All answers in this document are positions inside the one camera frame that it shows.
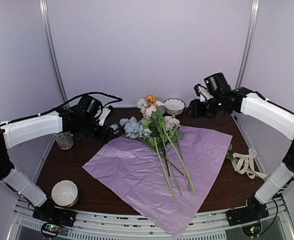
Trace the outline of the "blue flower bunch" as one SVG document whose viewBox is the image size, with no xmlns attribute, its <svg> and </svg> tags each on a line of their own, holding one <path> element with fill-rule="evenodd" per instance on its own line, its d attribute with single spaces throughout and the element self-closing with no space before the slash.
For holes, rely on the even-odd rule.
<svg viewBox="0 0 294 240">
<path fill-rule="evenodd" d="M 144 137 L 145 137 L 145 131 L 143 126 L 144 119 L 142 119 L 141 121 L 137 121 L 137 119 L 134 116 L 131 117 L 130 119 L 122 118 L 118 124 L 116 123 L 112 124 L 110 127 L 113 129 L 113 133 L 116 136 L 124 135 L 125 137 L 132 140 L 140 140 L 147 145 L 147 143 L 144 141 Z"/>
</svg>

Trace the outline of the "orange flower stem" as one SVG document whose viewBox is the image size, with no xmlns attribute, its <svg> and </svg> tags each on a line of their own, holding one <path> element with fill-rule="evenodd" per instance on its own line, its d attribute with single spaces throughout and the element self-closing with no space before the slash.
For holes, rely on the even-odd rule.
<svg viewBox="0 0 294 240">
<path fill-rule="evenodd" d="M 157 97 L 153 94 L 149 94 L 146 96 L 145 98 L 146 103 L 149 107 L 151 107 L 152 105 L 154 105 L 156 103 L 156 101 L 158 100 Z"/>
</svg>

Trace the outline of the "cream ribbon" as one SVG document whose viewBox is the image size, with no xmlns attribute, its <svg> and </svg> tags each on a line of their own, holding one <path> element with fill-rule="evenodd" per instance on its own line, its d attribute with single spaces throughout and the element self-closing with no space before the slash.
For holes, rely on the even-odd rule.
<svg viewBox="0 0 294 240">
<path fill-rule="evenodd" d="M 235 172 L 240 175 L 247 175 L 251 180 L 255 178 L 266 179 L 268 174 L 255 170 L 255 158 L 258 152 L 255 148 L 248 149 L 248 154 L 234 152 L 231 154 L 231 162 Z"/>
</svg>

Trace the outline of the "purple tissue paper sheet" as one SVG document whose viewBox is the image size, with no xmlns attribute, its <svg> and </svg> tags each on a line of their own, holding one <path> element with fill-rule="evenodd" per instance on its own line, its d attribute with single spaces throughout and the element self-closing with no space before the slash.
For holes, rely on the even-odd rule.
<svg viewBox="0 0 294 240">
<path fill-rule="evenodd" d="M 183 139 L 178 158 L 168 146 L 170 160 L 180 173 L 166 179 L 158 154 L 144 143 L 118 137 L 96 153 L 84 166 L 93 178 L 112 190 L 142 216 L 179 238 L 204 203 L 225 160 L 232 136 L 216 130 L 181 126 Z"/>
</svg>

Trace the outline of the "white purple flower bunch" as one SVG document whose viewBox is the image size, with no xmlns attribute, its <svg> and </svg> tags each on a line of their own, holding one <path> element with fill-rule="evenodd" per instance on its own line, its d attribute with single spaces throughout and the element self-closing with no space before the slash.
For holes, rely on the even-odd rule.
<svg viewBox="0 0 294 240">
<path fill-rule="evenodd" d="M 153 113 L 150 119 L 143 120 L 143 126 L 144 141 L 165 161 L 167 176 L 174 175 L 174 170 L 184 175 L 169 157 L 169 147 L 175 147 L 178 156 L 182 157 L 180 141 L 183 139 L 183 133 L 179 131 L 180 121 L 173 116 L 160 116 Z"/>
</svg>

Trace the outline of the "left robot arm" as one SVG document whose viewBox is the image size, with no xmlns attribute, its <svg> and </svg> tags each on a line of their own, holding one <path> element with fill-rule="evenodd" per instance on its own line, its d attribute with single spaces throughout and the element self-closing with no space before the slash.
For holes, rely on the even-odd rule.
<svg viewBox="0 0 294 240">
<path fill-rule="evenodd" d="M 110 103 L 103 104 L 88 93 L 77 99 L 70 107 L 63 103 L 42 113 L 0 121 L 0 182 L 26 199 L 48 222 L 56 221 L 59 211 L 51 197 L 21 172 L 20 167 L 28 163 L 21 157 L 30 157 L 33 143 L 42 147 L 41 139 L 54 134 L 82 134 L 103 144 L 113 134 L 105 124 L 114 111 Z"/>
</svg>

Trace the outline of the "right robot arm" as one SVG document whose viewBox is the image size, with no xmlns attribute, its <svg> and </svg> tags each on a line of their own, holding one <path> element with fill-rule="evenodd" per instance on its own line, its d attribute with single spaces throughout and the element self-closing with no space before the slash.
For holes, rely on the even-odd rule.
<svg viewBox="0 0 294 240">
<path fill-rule="evenodd" d="M 218 113 L 238 113 L 260 121 L 273 129 L 273 136 L 263 134 L 259 150 L 272 148 L 286 139 L 285 149 L 276 154 L 278 166 L 269 174 L 262 186 L 247 200 L 242 208 L 246 220 L 253 221 L 266 209 L 266 203 L 285 190 L 294 180 L 294 112 L 272 102 L 255 90 L 246 87 L 232 89 L 223 73 L 214 73 L 203 84 L 194 85 L 196 99 L 187 108 L 192 118 L 212 119 Z"/>
</svg>

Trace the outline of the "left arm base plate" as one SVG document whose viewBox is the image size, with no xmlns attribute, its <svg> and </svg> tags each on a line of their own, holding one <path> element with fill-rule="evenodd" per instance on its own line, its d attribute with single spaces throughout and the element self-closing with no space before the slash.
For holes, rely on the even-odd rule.
<svg viewBox="0 0 294 240">
<path fill-rule="evenodd" d="M 73 227 L 77 213 L 73 210 L 57 208 L 54 205 L 35 207 L 32 217 L 57 226 Z"/>
</svg>

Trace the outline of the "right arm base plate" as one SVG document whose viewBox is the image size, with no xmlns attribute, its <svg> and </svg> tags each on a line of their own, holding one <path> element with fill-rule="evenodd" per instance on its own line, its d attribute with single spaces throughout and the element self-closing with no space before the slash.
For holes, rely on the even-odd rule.
<svg viewBox="0 0 294 240">
<path fill-rule="evenodd" d="M 233 208 L 226 212 L 229 226 L 243 225 L 250 222 L 258 221 L 269 216 L 269 211 L 265 204 L 253 205 Z"/>
</svg>

